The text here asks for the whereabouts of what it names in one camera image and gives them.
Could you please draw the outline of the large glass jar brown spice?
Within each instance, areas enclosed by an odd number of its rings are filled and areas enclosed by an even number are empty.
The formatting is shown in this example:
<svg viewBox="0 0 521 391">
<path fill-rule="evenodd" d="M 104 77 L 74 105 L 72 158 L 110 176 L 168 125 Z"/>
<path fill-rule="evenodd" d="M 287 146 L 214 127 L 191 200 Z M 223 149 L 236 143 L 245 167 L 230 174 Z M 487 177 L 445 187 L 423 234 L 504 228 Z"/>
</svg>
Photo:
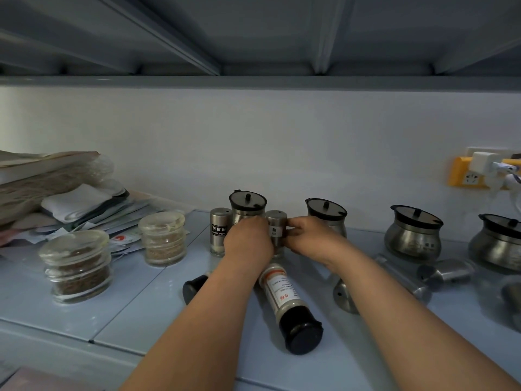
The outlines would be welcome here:
<svg viewBox="0 0 521 391">
<path fill-rule="evenodd" d="M 56 237 L 38 251 L 53 299 L 62 304 L 88 300 L 113 280 L 109 235 L 82 230 Z"/>
</svg>

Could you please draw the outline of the wide steel shaker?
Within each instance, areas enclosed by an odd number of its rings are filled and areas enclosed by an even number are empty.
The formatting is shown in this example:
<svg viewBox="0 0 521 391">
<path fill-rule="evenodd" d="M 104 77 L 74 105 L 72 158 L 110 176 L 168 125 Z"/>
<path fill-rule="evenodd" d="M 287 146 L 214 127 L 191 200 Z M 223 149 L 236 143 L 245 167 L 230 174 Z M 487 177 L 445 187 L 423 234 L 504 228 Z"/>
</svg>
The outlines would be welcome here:
<svg viewBox="0 0 521 391">
<path fill-rule="evenodd" d="M 469 283 L 476 272 L 477 266 L 471 261 L 448 258 L 420 265 L 416 276 L 430 291 L 437 292 Z"/>
</svg>

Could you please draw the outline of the long steel cylinder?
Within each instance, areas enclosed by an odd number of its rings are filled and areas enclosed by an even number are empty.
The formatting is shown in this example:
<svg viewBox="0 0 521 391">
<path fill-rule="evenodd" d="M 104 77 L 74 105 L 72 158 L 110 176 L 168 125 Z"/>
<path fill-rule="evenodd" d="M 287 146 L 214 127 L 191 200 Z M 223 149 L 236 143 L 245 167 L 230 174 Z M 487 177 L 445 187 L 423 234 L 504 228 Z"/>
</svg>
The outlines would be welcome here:
<svg viewBox="0 0 521 391">
<path fill-rule="evenodd" d="M 420 281 L 400 266 L 394 264 L 382 254 L 377 254 L 373 259 L 418 301 L 424 305 L 429 303 L 432 297 L 432 292 L 424 282 Z"/>
</svg>

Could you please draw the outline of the steel shaker black label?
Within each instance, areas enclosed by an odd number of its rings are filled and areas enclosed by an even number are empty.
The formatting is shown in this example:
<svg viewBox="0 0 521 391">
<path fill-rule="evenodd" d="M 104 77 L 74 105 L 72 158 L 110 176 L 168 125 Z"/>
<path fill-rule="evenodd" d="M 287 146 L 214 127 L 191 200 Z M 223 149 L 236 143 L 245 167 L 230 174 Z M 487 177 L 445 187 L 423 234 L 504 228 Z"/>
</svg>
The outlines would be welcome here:
<svg viewBox="0 0 521 391">
<path fill-rule="evenodd" d="M 232 210 L 218 207 L 210 211 L 210 252 L 214 256 L 225 255 L 224 240 L 232 226 Z"/>
</svg>

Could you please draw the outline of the person's right forearm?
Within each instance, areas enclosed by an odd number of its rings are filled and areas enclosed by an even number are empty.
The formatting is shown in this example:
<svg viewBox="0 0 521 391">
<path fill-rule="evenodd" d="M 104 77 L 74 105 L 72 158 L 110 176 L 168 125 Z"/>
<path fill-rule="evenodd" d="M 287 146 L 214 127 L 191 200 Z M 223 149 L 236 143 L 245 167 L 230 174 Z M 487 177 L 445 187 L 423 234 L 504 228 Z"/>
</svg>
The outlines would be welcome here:
<svg viewBox="0 0 521 391">
<path fill-rule="evenodd" d="M 349 245 L 329 269 L 345 282 L 402 391 L 521 391 L 521 384 Z"/>
</svg>

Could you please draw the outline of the black capped spice bottle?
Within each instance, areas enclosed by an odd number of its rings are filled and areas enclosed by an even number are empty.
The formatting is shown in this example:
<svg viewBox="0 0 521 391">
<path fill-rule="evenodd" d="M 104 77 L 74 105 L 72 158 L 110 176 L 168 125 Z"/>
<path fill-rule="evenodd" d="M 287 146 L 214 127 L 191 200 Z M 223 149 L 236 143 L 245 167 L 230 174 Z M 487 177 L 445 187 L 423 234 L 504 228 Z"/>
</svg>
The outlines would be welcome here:
<svg viewBox="0 0 521 391">
<path fill-rule="evenodd" d="M 212 271 L 207 271 L 204 274 L 192 279 L 186 281 L 182 286 L 182 296 L 183 300 L 185 302 L 185 305 L 188 305 L 193 298 L 196 296 L 196 294 L 200 291 L 200 289 L 203 287 L 205 282 L 208 280 L 209 276 L 211 276 Z"/>
</svg>

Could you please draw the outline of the grey metal shelf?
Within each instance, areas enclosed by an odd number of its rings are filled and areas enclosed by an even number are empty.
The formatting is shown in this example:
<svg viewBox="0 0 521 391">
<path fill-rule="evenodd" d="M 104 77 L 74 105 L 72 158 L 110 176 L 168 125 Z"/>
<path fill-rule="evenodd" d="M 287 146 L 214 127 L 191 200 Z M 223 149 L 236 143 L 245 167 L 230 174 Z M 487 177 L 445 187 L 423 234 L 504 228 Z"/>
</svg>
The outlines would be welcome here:
<svg viewBox="0 0 521 391">
<path fill-rule="evenodd" d="M 521 0 L 0 0 L 0 86 L 521 93 Z"/>
</svg>

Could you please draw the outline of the person's left forearm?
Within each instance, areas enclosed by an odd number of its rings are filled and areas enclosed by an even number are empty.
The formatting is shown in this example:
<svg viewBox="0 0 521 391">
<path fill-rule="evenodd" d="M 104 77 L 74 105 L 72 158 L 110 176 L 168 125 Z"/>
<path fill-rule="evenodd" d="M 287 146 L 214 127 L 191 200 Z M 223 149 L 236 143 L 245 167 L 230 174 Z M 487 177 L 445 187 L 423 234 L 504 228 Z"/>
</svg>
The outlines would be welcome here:
<svg viewBox="0 0 521 391">
<path fill-rule="evenodd" d="M 233 391 L 249 297 L 267 263 L 225 257 L 119 391 Z"/>
</svg>

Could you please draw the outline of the pile of paper packets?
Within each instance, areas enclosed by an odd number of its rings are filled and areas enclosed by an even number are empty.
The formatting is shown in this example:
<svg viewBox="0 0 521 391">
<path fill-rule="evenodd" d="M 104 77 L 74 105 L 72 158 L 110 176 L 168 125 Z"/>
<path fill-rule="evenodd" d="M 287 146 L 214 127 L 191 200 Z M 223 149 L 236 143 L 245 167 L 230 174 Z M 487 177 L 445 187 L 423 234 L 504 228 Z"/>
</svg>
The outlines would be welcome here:
<svg viewBox="0 0 521 391">
<path fill-rule="evenodd" d="M 55 223 L 52 225 L 25 229 L 18 232 L 10 241 L 25 240 L 31 244 L 50 241 L 70 232 L 99 228 L 108 231 L 121 225 L 162 211 L 175 211 L 184 215 L 195 210 L 195 206 L 176 202 L 140 191 L 129 191 L 122 200 L 102 204 L 74 223 Z"/>
</svg>

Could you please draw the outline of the white charger plug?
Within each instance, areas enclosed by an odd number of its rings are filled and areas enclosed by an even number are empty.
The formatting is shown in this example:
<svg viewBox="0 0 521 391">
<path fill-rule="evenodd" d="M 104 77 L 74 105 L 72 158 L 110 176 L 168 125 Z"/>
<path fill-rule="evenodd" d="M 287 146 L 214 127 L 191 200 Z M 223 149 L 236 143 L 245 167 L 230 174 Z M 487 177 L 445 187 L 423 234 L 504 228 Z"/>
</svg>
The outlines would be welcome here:
<svg viewBox="0 0 521 391">
<path fill-rule="evenodd" d="M 483 177 L 483 184 L 491 190 L 517 189 L 521 185 L 521 159 L 505 158 L 501 154 L 474 152 L 469 171 Z"/>
</svg>

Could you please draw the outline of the plain steel shaker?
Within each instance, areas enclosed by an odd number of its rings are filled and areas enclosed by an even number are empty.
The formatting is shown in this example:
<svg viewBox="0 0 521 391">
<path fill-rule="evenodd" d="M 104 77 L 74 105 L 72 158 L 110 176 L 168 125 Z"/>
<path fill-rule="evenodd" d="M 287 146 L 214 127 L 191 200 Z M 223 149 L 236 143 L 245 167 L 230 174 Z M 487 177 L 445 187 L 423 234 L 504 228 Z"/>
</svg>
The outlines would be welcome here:
<svg viewBox="0 0 521 391">
<path fill-rule="evenodd" d="M 342 278 L 339 278 L 333 288 L 335 304 L 344 312 L 352 315 L 360 315 L 356 304 Z"/>
</svg>

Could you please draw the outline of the spice bottle black cap orange label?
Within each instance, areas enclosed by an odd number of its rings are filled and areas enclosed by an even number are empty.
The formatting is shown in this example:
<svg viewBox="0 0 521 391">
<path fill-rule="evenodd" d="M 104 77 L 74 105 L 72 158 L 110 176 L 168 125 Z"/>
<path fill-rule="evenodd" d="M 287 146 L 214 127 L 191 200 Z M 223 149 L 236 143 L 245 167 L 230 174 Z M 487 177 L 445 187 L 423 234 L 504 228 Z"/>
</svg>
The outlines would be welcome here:
<svg viewBox="0 0 521 391">
<path fill-rule="evenodd" d="M 285 348 L 293 355 L 306 355 L 322 341 L 323 326 L 297 293 L 286 270 L 270 263 L 258 278 L 275 314 Z"/>
</svg>

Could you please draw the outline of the yellow wall power outlet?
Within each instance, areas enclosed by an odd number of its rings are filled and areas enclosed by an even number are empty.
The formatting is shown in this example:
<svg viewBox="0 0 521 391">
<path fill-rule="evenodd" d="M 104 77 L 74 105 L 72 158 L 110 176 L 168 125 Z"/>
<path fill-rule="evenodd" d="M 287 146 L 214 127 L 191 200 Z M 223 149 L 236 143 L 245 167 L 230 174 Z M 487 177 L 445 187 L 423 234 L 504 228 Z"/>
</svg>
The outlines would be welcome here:
<svg viewBox="0 0 521 391">
<path fill-rule="evenodd" d="M 483 184 L 483 177 L 469 171 L 468 166 L 471 162 L 472 156 L 457 157 L 453 161 L 448 185 L 460 188 L 473 188 L 473 189 L 489 189 Z"/>
</svg>

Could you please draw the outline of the stack of old books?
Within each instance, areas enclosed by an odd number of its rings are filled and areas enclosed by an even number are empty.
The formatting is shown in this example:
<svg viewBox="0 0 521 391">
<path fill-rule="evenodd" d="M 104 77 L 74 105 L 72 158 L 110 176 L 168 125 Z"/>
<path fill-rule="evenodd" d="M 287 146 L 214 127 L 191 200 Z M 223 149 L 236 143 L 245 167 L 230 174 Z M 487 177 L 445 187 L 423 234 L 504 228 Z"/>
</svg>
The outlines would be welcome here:
<svg viewBox="0 0 521 391">
<path fill-rule="evenodd" d="M 112 176 L 114 163 L 98 152 L 51 154 L 0 150 L 0 230 L 35 212 L 44 198 L 92 186 Z"/>
</svg>

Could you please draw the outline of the small glass jar tan spice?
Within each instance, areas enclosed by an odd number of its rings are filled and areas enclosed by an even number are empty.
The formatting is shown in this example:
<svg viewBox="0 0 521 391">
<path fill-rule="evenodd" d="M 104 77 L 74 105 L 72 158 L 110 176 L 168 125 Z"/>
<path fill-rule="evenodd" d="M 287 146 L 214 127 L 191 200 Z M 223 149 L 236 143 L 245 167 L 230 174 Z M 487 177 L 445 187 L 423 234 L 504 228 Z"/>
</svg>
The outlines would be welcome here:
<svg viewBox="0 0 521 391">
<path fill-rule="evenodd" d="M 185 257 L 185 221 L 185 215 L 177 211 L 150 214 L 139 221 L 138 227 L 148 265 L 166 267 Z"/>
</svg>

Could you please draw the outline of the small steel shaker white label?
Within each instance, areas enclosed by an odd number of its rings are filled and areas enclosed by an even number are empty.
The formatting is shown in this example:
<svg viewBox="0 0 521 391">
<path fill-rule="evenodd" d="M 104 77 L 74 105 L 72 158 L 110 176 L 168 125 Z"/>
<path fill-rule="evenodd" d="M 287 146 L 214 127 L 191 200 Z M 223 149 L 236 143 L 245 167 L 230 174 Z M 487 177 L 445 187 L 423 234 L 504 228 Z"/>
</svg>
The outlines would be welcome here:
<svg viewBox="0 0 521 391">
<path fill-rule="evenodd" d="M 285 246 L 284 238 L 287 234 L 288 215 L 282 210 L 269 210 L 265 212 L 268 222 L 268 232 L 274 247 L 273 260 L 284 256 Z"/>
</svg>

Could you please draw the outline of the person's right hand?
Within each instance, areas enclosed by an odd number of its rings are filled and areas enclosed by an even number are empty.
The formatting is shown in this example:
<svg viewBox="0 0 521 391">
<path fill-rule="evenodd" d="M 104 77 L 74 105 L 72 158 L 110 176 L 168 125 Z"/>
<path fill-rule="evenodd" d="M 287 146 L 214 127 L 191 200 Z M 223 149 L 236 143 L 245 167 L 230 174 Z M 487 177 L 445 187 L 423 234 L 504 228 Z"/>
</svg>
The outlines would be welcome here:
<svg viewBox="0 0 521 391">
<path fill-rule="evenodd" d="M 319 262 L 334 274 L 340 275 L 345 255 L 350 252 L 351 244 L 346 238 L 330 229 L 315 216 L 289 218 L 288 229 L 301 227 L 305 237 L 301 242 L 287 242 L 284 245 L 292 252 Z"/>
</svg>

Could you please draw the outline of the steel condiment pot black lid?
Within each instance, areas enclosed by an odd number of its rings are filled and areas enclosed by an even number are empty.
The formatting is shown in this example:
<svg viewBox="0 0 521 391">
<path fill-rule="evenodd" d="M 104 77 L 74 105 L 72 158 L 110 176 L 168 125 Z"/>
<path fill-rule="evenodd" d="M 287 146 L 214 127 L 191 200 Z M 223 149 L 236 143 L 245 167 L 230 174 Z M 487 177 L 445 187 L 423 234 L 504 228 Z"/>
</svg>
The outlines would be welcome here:
<svg viewBox="0 0 521 391">
<path fill-rule="evenodd" d="M 440 229 L 443 221 L 424 210 L 407 205 L 392 205 L 394 221 L 384 243 L 395 256 L 417 263 L 433 263 L 441 253 Z"/>
<path fill-rule="evenodd" d="M 317 197 L 307 198 L 305 203 L 308 216 L 317 217 L 337 234 L 344 238 L 347 237 L 345 218 L 348 212 L 344 207 L 335 202 Z"/>
<path fill-rule="evenodd" d="M 471 260 L 521 274 L 521 221 L 494 214 L 479 214 L 482 229 L 470 240 Z"/>
<path fill-rule="evenodd" d="M 261 194 L 235 190 L 229 196 L 232 210 L 232 225 L 235 226 L 245 218 L 255 216 L 265 217 L 267 199 Z"/>
</svg>

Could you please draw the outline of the person's left hand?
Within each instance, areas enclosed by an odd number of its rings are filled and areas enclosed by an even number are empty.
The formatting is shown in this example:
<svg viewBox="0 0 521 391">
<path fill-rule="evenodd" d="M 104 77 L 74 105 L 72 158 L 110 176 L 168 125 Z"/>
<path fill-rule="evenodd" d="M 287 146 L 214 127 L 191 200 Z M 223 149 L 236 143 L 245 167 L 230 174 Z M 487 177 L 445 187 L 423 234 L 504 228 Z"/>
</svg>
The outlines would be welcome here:
<svg viewBox="0 0 521 391">
<path fill-rule="evenodd" d="M 225 237 L 223 263 L 227 268 L 257 279 L 274 254 L 268 234 L 238 234 L 233 227 Z"/>
</svg>

